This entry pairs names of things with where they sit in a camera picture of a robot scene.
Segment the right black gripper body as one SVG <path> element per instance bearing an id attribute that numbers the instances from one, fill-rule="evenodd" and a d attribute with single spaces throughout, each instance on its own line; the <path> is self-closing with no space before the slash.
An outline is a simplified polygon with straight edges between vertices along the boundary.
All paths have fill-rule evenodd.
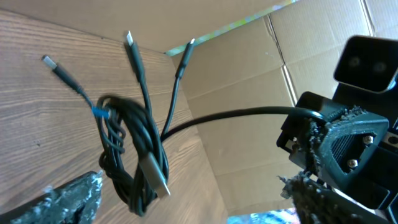
<path id="1" fill-rule="evenodd" d="M 397 206 L 397 88 L 371 93 L 339 85 L 333 98 L 305 92 L 277 146 L 289 159 L 371 209 Z"/>

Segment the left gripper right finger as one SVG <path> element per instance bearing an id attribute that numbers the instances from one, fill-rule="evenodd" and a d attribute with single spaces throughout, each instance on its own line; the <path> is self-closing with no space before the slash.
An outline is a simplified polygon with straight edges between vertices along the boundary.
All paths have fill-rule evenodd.
<path id="1" fill-rule="evenodd" d="M 297 174 L 290 179 L 279 179 L 284 183 L 281 195 L 292 199 L 301 223 L 388 223 L 385 218 L 354 204 L 305 174 Z"/>

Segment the cardboard box wall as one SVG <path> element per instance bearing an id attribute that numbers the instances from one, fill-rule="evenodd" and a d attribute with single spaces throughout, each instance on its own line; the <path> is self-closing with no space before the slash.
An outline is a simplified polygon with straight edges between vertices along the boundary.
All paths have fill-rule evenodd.
<path id="1" fill-rule="evenodd" d="M 397 37 L 396 1 L 299 1 L 199 45 L 179 90 L 174 124 L 255 106 L 293 106 L 312 91 L 331 97 L 333 72 L 352 35 Z M 1 211 L 90 170 L 102 151 L 84 100 L 42 62 L 58 60 L 96 100 L 141 100 L 119 40 L 18 14 L 1 2 Z M 133 215 L 104 180 L 97 223 L 224 223 L 289 208 L 282 175 L 299 168 L 276 145 L 283 115 L 202 124 L 165 143 L 171 196 Z"/>

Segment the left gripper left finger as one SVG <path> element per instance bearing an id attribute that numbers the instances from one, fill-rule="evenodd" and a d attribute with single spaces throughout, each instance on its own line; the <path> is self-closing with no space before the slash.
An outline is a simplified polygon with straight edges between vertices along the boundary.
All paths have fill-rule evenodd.
<path id="1" fill-rule="evenodd" d="M 1 223 L 91 224 L 101 204 L 103 173 L 89 171 L 56 189 L 1 214 Z"/>

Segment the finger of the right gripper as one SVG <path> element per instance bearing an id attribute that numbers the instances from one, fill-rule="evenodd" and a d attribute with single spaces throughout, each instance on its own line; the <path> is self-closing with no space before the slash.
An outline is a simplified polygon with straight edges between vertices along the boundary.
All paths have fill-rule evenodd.
<path id="1" fill-rule="evenodd" d="M 387 133 L 387 118 L 358 106 L 335 111 L 326 121 L 306 123 L 306 170 L 349 191 L 355 187 L 389 191 L 374 156 Z"/>

